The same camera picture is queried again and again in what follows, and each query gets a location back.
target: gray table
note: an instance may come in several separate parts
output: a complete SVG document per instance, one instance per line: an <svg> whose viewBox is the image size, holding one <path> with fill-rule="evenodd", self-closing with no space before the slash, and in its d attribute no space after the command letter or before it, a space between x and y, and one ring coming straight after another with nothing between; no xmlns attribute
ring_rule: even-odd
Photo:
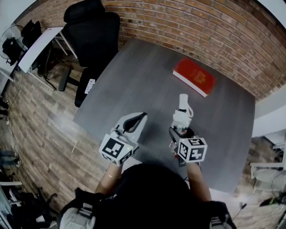
<svg viewBox="0 0 286 229"><path fill-rule="evenodd" d="M168 128L179 106L179 94L186 93L194 111L191 128L208 144L201 164L205 180L210 188L233 192L250 146L255 99L229 78L194 60L217 78L211 94L203 98L172 75L183 57L156 44L130 40L96 81L74 121L95 140L102 140L122 116L147 112L134 158L162 164L185 178L186 168L178 167L168 148Z"/></svg>

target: book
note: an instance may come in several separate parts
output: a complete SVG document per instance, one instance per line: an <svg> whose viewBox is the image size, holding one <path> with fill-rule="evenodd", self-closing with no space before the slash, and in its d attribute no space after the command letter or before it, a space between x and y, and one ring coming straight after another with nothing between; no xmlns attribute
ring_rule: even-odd
<svg viewBox="0 0 286 229"><path fill-rule="evenodd" d="M174 68L173 75L185 82L203 97L210 94L216 83L215 77L186 57Z"/></svg>

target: brick wall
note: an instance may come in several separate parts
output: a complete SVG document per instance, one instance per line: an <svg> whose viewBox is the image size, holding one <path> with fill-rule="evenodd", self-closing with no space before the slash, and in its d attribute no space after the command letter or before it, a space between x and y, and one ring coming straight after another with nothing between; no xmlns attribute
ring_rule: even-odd
<svg viewBox="0 0 286 229"><path fill-rule="evenodd" d="M38 0L18 19L25 25L64 25L65 9L79 0ZM286 83L286 31L254 0L103 0L121 17L119 42L128 37L182 52L222 72L257 101Z"/></svg>

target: electric fan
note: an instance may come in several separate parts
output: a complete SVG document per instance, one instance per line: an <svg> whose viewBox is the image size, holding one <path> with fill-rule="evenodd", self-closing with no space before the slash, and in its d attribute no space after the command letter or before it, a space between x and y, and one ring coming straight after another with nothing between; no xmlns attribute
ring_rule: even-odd
<svg viewBox="0 0 286 229"><path fill-rule="evenodd" d="M11 66L19 60L21 52L24 52L23 38L21 37L22 29L23 27L20 25L12 25L0 38L0 56L6 59L6 63Z"/></svg>

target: wooden floor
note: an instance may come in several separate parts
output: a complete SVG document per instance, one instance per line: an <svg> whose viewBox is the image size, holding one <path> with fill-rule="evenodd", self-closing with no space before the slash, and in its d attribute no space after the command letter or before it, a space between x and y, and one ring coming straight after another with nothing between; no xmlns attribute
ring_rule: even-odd
<svg viewBox="0 0 286 229"><path fill-rule="evenodd" d="M56 66L51 73L51 82L56 86L62 70L62 66ZM81 69L77 70L72 71L74 78L81 75ZM58 198L51 205L60 210L74 198L75 188L95 190L107 162L98 154L98 143L72 120L77 111L75 86L68 84L64 92L52 92L27 74L16 72L14 76L15 83L8 86L4 95L12 107L8 128L5 121L0 121L1 147L15 148L19 153L22 165L12 171L16 180L23 182L23 189L35 192L37 187L43 187L46 197L57 193ZM285 211L277 205L259 208L258 204L272 194L255 191L255 181L250 178L249 163L270 162L273 155L268 142L253 139L235 193L211 190L214 200L226 202L232 217L239 212L240 203L248 203L234 220L238 228L275 228Z"/></svg>

